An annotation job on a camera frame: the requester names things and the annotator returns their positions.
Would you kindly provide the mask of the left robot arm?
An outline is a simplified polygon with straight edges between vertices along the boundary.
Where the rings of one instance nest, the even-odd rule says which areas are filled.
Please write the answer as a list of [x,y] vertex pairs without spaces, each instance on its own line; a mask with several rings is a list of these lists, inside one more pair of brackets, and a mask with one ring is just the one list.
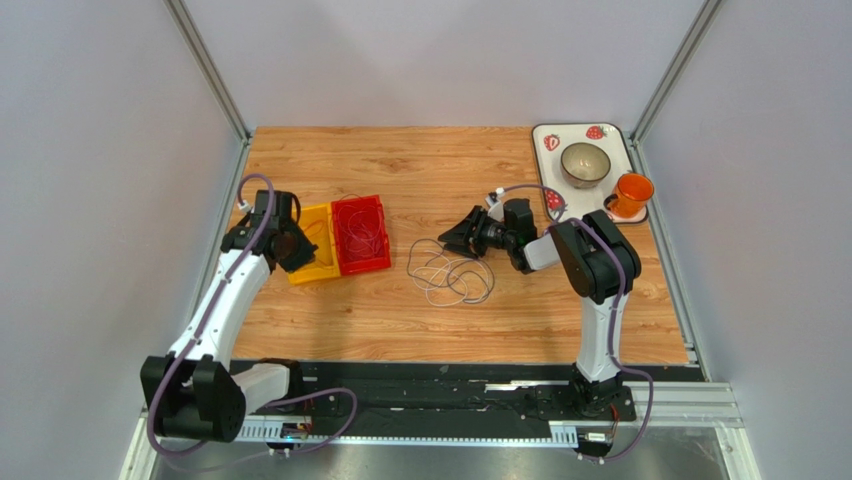
[[233,373],[234,346],[255,297],[276,269],[312,263],[317,247],[299,226],[298,198],[260,190],[222,238],[211,284],[167,354],[148,357],[140,380],[147,433],[201,443],[233,441],[247,415],[304,391],[296,360],[265,359]]

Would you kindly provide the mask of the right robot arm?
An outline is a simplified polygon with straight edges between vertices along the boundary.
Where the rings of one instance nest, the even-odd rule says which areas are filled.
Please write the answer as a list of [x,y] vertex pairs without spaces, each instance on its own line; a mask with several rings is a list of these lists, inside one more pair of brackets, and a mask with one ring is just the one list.
[[527,199],[510,199],[494,208],[497,214],[473,207],[438,241],[445,249],[472,259],[490,249],[502,250],[523,274],[562,266],[582,299],[577,384],[586,388],[618,385],[625,372],[619,360],[622,319],[642,270],[634,247],[602,210],[553,224],[541,233]]

